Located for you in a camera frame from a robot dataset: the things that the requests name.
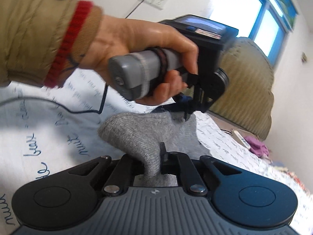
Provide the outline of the khaki jacket sleeve forearm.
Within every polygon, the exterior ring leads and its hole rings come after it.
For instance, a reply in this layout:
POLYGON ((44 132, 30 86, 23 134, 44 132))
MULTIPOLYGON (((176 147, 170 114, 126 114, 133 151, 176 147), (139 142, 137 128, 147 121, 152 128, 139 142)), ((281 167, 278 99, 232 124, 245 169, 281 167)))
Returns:
POLYGON ((102 10, 83 0, 1 0, 1 86, 59 87, 75 68, 97 69, 102 10))

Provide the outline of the person's left hand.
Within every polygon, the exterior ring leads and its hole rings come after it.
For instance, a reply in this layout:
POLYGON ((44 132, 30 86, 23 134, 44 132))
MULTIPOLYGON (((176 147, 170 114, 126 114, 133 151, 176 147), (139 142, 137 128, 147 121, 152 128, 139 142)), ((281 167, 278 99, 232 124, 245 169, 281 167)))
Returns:
POLYGON ((184 67, 191 74, 198 73, 198 47, 175 28, 142 20, 121 19, 103 15, 98 32, 79 67, 94 70, 108 85, 112 80, 108 60, 113 56, 141 52, 150 47, 175 50, 181 54, 184 67))

